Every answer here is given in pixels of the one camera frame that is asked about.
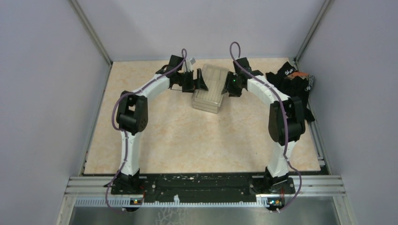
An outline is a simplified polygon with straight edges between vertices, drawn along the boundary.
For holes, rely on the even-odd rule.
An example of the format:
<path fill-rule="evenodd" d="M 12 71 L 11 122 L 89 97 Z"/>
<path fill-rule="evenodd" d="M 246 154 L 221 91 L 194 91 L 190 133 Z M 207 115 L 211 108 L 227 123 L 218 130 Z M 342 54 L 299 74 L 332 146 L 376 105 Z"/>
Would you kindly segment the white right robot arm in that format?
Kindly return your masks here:
<path fill-rule="evenodd" d="M 269 105 L 268 132 L 275 148 L 265 170 L 264 187 L 270 193 L 277 193 L 288 179 L 292 149 L 305 132 L 301 99 L 279 91 L 262 72 L 251 69 L 247 58 L 234 60 L 233 64 L 235 71 L 228 72 L 222 94 L 240 97 L 247 90 Z"/>

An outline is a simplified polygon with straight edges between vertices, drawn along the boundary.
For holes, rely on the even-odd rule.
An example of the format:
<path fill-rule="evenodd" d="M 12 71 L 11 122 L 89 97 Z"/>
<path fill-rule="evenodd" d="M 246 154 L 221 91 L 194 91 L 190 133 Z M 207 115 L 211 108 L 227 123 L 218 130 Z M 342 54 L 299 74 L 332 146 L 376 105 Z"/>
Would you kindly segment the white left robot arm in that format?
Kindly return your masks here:
<path fill-rule="evenodd" d="M 148 103 L 173 85 L 182 92 L 207 91 L 208 87 L 197 69 L 193 77 L 195 59 L 172 55 L 167 65 L 158 70 L 150 81 L 133 91 L 124 91 L 112 110 L 112 126 L 121 132 L 122 159 L 112 184 L 122 185 L 129 194 L 140 190 L 139 180 L 139 141 L 148 124 Z"/>

